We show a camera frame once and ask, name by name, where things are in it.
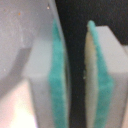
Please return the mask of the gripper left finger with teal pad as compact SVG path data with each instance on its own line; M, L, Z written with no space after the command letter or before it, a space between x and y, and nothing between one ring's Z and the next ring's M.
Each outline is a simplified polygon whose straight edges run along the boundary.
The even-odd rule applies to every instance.
M50 41L38 38L26 64L37 128L69 128L69 89L65 47L57 22Z

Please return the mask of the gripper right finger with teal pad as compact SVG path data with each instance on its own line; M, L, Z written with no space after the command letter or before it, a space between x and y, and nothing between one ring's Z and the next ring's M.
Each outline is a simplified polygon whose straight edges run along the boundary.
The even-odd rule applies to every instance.
M87 25L85 71L87 128L128 128L128 45L93 21Z

